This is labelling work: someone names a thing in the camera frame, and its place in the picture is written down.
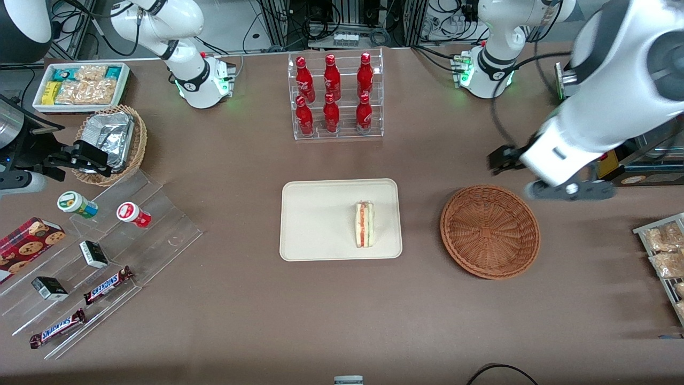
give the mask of acrylic bottle rack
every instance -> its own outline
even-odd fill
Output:
[[[371,67],[373,68],[373,90],[370,94],[370,105],[373,109],[371,115],[371,130],[368,134],[361,135],[356,131],[356,106],[358,106],[358,93],[356,89],[356,74],[360,66],[361,54],[368,52],[371,54]],[[337,101],[340,109],[340,123],[339,131],[336,134],[331,134],[326,130],[325,119],[323,115],[323,107],[325,106],[326,87],[323,79],[323,74],[326,70],[325,55],[333,53],[335,55],[335,62],[337,68],[340,70],[342,98]],[[297,124],[297,116],[295,110],[295,98],[299,95],[297,89],[297,66],[295,59],[298,56],[306,59],[306,66],[313,76],[313,88],[316,92],[316,99],[309,104],[309,108],[313,113],[313,135],[304,136]],[[370,49],[365,51],[357,50],[340,50],[330,52],[316,52],[307,51],[290,55],[288,61],[288,84],[290,90],[290,108],[292,110],[292,127],[296,140],[305,139],[339,139],[339,138],[377,138],[384,134],[384,87],[383,87],[383,64],[382,64],[382,50]]]

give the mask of empty basket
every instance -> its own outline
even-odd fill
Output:
[[[442,241],[463,269],[478,277],[506,280],[537,258],[539,225],[527,204],[497,186],[459,190],[442,211]]]

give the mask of snickers bar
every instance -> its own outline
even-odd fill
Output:
[[[71,328],[74,325],[86,322],[86,314],[83,312],[83,309],[78,309],[76,310],[76,313],[74,313],[72,316],[65,319],[64,321],[58,323],[57,325],[54,325],[48,330],[45,330],[43,333],[34,334],[33,336],[31,336],[31,340],[29,342],[31,344],[31,349],[37,349],[41,345],[46,343],[50,338],[53,338],[58,334],[64,333],[67,329]]]
[[[90,305],[91,303],[104,297],[107,293],[124,283],[124,281],[130,277],[133,277],[133,273],[131,272],[131,269],[126,266],[125,268],[119,270],[115,275],[112,275],[111,278],[100,284],[100,286],[92,289],[90,293],[84,294],[83,297],[85,298],[85,304]]]

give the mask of packaged bread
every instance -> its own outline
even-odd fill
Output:
[[[668,244],[684,247],[684,234],[682,234],[682,231],[679,229],[676,222],[670,222],[664,225],[661,231],[665,234]]]
[[[650,248],[656,253],[677,250],[676,245],[668,242],[667,235],[661,230],[660,227],[646,230],[644,232],[644,237]]]
[[[684,318],[684,301],[677,302],[674,305],[674,309],[677,311],[680,317]]]
[[[356,204],[356,247],[371,247],[375,242],[373,230],[373,204],[361,201]]]
[[[105,78],[107,66],[81,66],[74,74],[76,80],[95,80],[100,81]]]
[[[662,278],[684,277],[684,256],[681,252],[658,253],[651,258],[651,262]]]
[[[679,282],[678,284],[674,285],[674,291],[677,292],[679,298],[684,298],[684,282]]]

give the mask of small white box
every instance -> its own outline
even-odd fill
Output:
[[[109,104],[83,104],[83,105],[64,105],[64,104],[42,104],[42,96],[45,92],[45,85],[47,82],[52,80],[53,75],[58,70],[72,69],[75,67],[80,67],[83,65],[93,65],[93,66],[109,66],[109,67],[121,67],[121,72],[116,80],[116,88],[114,89],[114,96],[111,98],[111,103]],[[128,80],[130,68],[122,62],[72,62],[72,63],[59,63],[50,64],[45,69],[45,74],[43,75],[38,91],[36,92],[36,97],[34,97],[33,107],[36,111],[40,111],[44,114],[68,114],[68,113],[89,113],[104,110],[105,108],[114,107],[119,105],[121,98],[124,94],[124,89],[126,88],[126,82]]]

